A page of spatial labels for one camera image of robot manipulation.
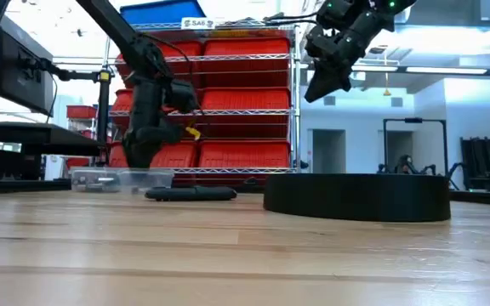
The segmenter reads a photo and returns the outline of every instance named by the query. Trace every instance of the wooden table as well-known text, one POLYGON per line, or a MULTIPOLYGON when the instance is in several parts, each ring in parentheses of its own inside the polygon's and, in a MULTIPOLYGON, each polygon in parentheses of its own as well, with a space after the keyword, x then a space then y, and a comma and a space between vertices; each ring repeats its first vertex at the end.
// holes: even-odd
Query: wooden table
POLYGON ((490 206, 439 224, 286 216, 261 197, 0 195, 0 305, 490 305, 490 206))

